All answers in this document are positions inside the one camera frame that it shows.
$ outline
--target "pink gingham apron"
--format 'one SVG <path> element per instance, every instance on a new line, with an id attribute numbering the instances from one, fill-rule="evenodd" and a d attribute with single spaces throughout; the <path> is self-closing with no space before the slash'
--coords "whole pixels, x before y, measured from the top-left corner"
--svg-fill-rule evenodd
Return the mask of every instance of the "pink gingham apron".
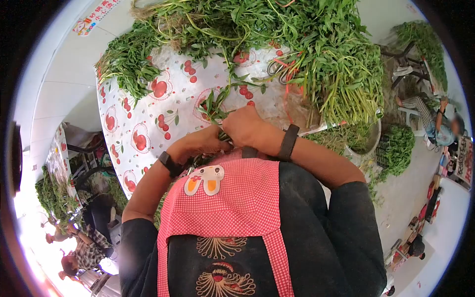
<path id="1" fill-rule="evenodd" d="M 216 168 L 221 173 L 224 171 L 224 176 L 221 180 L 221 176 L 217 178 L 218 183 L 212 181 L 205 192 L 206 180 L 195 174 L 205 169 L 214 176 L 212 171 Z M 195 188 L 196 192 L 190 195 L 193 192 L 189 191 L 192 188 L 189 183 L 196 185 L 198 182 L 198 189 Z M 157 238 L 158 296 L 170 295 L 168 237 L 183 234 L 200 237 L 262 236 L 280 297 L 294 296 L 280 231 L 279 162 L 241 159 L 240 151 L 234 151 L 174 184 L 163 204 Z"/>

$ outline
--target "plastic chair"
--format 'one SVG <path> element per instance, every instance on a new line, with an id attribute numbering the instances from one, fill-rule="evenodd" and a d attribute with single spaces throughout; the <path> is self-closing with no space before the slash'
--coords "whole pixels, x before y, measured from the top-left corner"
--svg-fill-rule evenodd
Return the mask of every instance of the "plastic chair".
<path id="1" fill-rule="evenodd" d="M 399 107 L 398 110 L 403 111 L 403 112 L 406 113 L 406 125 L 408 125 L 409 127 L 411 127 L 411 121 L 410 121 L 410 115 L 411 114 L 420 117 L 420 112 L 417 111 L 417 110 L 414 110 L 414 109 Z M 418 136 L 418 137 L 426 136 L 427 133 L 426 133 L 426 130 L 424 129 L 424 126 L 420 125 L 420 123 L 418 123 L 418 128 L 419 127 L 422 127 L 422 129 L 414 131 L 414 136 Z"/>

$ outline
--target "black shirt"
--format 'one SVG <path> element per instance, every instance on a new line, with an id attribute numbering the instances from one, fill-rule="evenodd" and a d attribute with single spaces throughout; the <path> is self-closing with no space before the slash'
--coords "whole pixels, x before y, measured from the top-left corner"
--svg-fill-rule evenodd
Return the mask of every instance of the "black shirt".
<path id="1" fill-rule="evenodd" d="M 320 183 L 305 169 L 281 162 L 279 187 L 280 229 L 295 296 L 380 296 L 386 270 L 368 186 L 342 185 L 327 208 Z M 145 219 L 122 228 L 122 296 L 156 296 L 158 231 Z M 168 286 L 172 297 L 215 297 L 217 290 L 221 296 L 278 296 L 262 237 L 171 236 Z"/>

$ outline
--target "black wristband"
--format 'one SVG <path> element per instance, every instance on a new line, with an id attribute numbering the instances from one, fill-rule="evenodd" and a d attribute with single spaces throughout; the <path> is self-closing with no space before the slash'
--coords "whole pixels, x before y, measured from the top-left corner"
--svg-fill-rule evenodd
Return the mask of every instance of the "black wristband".
<path id="1" fill-rule="evenodd" d="M 295 141 L 298 137 L 297 133 L 300 130 L 299 126 L 290 124 L 289 128 L 285 132 L 284 140 L 280 145 L 280 151 L 277 157 L 281 161 L 290 162 L 290 156 L 294 150 Z"/>
<path id="2" fill-rule="evenodd" d="M 163 166 L 165 166 L 168 171 L 170 171 L 171 178 L 179 176 L 191 164 L 190 159 L 185 165 L 176 164 L 167 152 L 161 153 L 161 155 L 158 157 L 158 160 L 160 160 Z"/>

